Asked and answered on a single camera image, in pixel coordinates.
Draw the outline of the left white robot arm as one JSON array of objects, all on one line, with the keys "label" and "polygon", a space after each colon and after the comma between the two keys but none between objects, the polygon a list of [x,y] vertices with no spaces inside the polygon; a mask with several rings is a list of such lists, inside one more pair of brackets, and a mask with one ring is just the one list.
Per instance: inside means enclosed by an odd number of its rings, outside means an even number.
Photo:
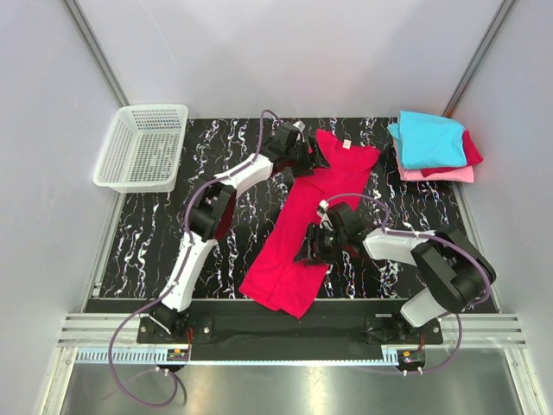
[{"label": "left white robot arm", "polygon": [[236,201],[245,191],[287,168],[294,177],[303,177],[329,167],[322,145],[305,135],[302,123],[296,122],[280,124],[242,163],[214,176],[202,176],[185,209],[185,229],[174,268],[149,308],[156,332],[167,342],[178,342],[186,334],[200,271],[218,240],[229,232]]}]

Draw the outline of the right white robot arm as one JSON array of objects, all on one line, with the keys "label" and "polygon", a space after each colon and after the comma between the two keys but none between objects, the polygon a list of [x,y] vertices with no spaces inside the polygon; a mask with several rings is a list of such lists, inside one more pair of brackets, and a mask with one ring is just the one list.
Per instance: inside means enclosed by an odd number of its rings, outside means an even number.
[{"label": "right white robot arm", "polygon": [[330,207],[323,201],[317,213],[321,220],[308,225],[295,262],[331,264],[348,252],[418,269],[425,288],[404,303],[392,321],[393,335],[401,342],[413,342],[431,320],[458,314],[491,295],[495,270],[454,226],[421,233],[377,228],[345,202]]}]

